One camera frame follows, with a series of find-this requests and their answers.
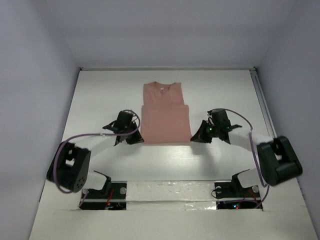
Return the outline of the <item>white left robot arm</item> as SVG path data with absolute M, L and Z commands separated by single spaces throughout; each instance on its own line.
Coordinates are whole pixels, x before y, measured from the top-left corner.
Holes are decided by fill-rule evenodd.
M 90 161 L 108 148 L 125 142 L 128 145 L 144 142 L 139 128 L 141 119 L 130 109 L 121 110 L 116 120 L 102 127 L 97 133 L 82 133 L 62 141 L 52 159 L 46 179 L 64 194 L 77 193 L 89 188 L 104 198 L 110 194 L 108 177 L 90 173 Z

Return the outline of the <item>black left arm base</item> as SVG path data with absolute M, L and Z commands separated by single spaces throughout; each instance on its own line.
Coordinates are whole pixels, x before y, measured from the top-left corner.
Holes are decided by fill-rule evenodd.
M 101 190 L 83 190 L 79 202 L 79 208 L 81 210 L 126 210 L 126 196 L 126 181 L 108 181 Z

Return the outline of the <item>pink printed t-shirt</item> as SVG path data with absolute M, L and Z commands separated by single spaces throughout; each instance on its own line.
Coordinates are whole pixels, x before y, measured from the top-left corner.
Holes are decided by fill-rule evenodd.
M 141 135 L 146 144 L 186 144 L 192 137 L 181 83 L 143 85 Z

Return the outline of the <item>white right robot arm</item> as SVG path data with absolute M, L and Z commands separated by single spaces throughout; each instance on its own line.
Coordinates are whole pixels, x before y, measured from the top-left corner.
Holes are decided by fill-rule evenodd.
M 287 137 L 255 135 L 250 121 L 231 109 L 215 108 L 207 111 L 207 116 L 190 141 L 210 144 L 216 138 L 250 151 L 263 187 L 274 187 L 302 175 L 303 167 Z

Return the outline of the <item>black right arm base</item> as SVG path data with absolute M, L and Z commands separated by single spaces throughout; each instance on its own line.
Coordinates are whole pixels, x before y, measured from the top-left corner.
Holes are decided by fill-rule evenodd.
M 261 203 L 259 187 L 242 187 L 234 181 L 218 181 L 214 183 L 211 196 L 216 200 L 218 210 L 255 209 Z

